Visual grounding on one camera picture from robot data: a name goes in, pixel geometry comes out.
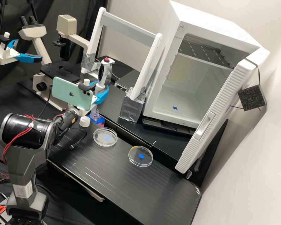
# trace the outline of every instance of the black cloth backdrop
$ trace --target black cloth backdrop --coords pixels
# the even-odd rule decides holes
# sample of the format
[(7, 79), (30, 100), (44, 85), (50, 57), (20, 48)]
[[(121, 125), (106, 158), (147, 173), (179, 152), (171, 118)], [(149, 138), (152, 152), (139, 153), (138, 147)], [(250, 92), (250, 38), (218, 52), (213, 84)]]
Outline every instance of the black cloth backdrop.
[[(46, 26), (47, 34), (42, 38), (51, 60), (61, 60), (58, 47), (53, 46), (52, 41), (59, 38), (56, 31), (57, 17), (61, 14), (69, 14), (77, 19), (77, 34), (90, 39), (100, 7), (107, 7), (108, 0), (34, 0), (39, 23)], [(26, 0), (8, 0), (5, 6), (1, 34), (10, 33), (10, 39), (19, 39), (17, 51), (20, 53), (36, 54), (31, 41), (22, 40), (18, 34), (22, 26), (20, 16), (32, 15), (30, 5)], [(81, 62), (83, 51), (79, 46), (74, 46), (69, 61), (72, 63)], [(19, 63), (14, 62), (0, 66), (0, 87), (9, 85), (21, 80), (32, 78), (40, 72), (40, 63)]]

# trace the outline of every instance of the black tabletop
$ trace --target black tabletop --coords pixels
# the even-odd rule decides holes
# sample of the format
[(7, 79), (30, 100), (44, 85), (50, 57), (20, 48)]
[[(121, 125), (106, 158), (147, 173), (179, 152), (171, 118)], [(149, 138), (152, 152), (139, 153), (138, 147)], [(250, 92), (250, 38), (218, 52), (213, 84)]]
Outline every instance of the black tabletop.
[(189, 225), (200, 199), (199, 189), (153, 160), (148, 167), (129, 161), (131, 145), (118, 138), (112, 147), (93, 140), (99, 128), (91, 124), (87, 137), (73, 150), (66, 136), (50, 152), (52, 161), (142, 224)]
[[(44, 104), (44, 100), (21, 85), (1, 89), (0, 124), (10, 112), (37, 115)], [(51, 118), (56, 113), (57, 110), (48, 105), (43, 117)], [(47, 217), (63, 223), (66, 218), (69, 224), (80, 222), (75, 223), (67, 216), (79, 218), (81, 214), (88, 219), (84, 224), (111, 224), (119, 218), (126, 224), (190, 224), (200, 199), (199, 189), (156, 160), (147, 168), (133, 165), (127, 155), (132, 146), (120, 138), (113, 147), (98, 147), (92, 141), (96, 128), (98, 126), (93, 124), (87, 138), (72, 151), (62, 147), (61, 142), (49, 159), (103, 195), (105, 200), (98, 202), (79, 184), (44, 165), (37, 170), (37, 178), (75, 208), (49, 208)]]

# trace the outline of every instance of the blue sample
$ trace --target blue sample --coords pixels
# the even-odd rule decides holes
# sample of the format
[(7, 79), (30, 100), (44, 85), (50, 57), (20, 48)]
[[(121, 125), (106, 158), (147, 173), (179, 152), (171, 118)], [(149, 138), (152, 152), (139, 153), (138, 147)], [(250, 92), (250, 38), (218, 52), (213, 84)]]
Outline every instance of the blue sample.
[(138, 154), (138, 157), (139, 157), (140, 159), (144, 159), (144, 158), (145, 158), (144, 154), (142, 154), (142, 153), (139, 153), (139, 154)]

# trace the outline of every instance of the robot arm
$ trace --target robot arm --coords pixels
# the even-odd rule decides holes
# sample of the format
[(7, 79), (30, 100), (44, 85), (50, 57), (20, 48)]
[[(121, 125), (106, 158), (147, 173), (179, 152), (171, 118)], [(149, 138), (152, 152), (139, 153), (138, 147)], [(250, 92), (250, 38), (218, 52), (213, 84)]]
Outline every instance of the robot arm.
[(7, 213), (13, 220), (42, 224), (48, 200), (46, 195), (37, 191), (35, 169), (46, 162), (50, 148), (61, 140), (77, 119), (75, 111), (63, 110), (53, 120), (12, 113), (3, 120), (0, 145), (4, 147), (2, 157), (13, 187), (7, 202)]
[(19, 53), (15, 50), (18, 39), (10, 41), (10, 34), (5, 32), (0, 35), (0, 65), (5, 65), (15, 61), (37, 63), (42, 61), (42, 56), (31, 55), (27, 53)]

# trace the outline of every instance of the petri dish lid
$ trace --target petri dish lid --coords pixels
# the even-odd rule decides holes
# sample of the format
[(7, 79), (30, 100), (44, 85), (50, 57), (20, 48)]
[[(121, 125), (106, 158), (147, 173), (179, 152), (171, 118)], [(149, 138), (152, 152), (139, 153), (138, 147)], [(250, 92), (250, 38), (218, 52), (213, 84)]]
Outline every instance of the petri dish lid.
[(112, 129), (103, 127), (95, 130), (93, 139), (102, 147), (110, 147), (118, 141), (118, 135)]
[(152, 152), (143, 146), (134, 146), (130, 149), (129, 160), (139, 167), (147, 167), (153, 162)]

